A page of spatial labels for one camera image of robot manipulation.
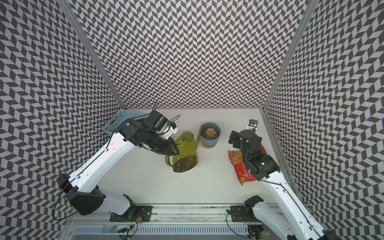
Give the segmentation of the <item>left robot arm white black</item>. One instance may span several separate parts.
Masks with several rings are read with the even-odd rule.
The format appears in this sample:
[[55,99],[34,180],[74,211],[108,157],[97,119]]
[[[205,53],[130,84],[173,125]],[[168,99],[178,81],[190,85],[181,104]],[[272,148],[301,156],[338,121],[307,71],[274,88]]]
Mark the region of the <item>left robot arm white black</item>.
[[127,195],[118,196],[100,189],[99,181],[135,147],[159,155],[177,155],[179,150],[171,138],[177,131],[176,124],[169,121],[151,123],[147,119],[127,119],[93,157],[71,174],[61,174],[57,183],[70,205],[82,216],[92,213],[123,215],[133,206],[133,201]]

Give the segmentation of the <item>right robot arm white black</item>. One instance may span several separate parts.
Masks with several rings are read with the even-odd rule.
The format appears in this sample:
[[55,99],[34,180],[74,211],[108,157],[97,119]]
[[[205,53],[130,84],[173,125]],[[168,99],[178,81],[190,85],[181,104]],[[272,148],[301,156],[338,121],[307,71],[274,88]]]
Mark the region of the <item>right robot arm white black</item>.
[[291,189],[279,165],[262,152],[262,138],[254,130],[232,131],[229,144],[241,150],[246,170],[269,191],[284,213],[282,218],[259,196],[245,201],[246,212],[267,225],[282,240],[338,240],[304,207]]

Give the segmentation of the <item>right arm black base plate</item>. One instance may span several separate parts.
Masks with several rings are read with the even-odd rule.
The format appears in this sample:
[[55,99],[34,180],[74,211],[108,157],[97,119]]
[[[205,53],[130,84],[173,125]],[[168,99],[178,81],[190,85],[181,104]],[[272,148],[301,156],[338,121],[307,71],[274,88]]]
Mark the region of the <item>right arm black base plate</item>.
[[232,222],[256,222],[257,219],[248,207],[230,206],[230,215]]

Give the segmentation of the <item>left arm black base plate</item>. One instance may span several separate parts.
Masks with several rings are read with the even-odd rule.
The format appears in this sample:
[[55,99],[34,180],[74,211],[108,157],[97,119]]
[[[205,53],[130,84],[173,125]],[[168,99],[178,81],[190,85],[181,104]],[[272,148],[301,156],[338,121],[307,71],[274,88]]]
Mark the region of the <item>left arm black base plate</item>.
[[152,215],[153,206],[130,206],[122,215],[111,214],[110,222],[149,222]]

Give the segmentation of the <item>green transparent watering can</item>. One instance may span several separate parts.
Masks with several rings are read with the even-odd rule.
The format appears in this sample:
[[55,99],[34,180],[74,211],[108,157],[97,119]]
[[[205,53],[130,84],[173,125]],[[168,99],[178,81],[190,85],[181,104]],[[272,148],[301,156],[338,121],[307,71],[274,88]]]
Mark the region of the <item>green transparent watering can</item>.
[[190,131],[183,132],[176,139],[176,147],[178,148],[179,153],[177,155],[171,156],[171,159],[170,156],[165,156],[166,164],[169,167],[172,167],[174,172],[186,172],[198,164],[199,158],[197,150],[199,147],[201,132],[202,127],[199,129],[199,133],[196,139],[194,134]]

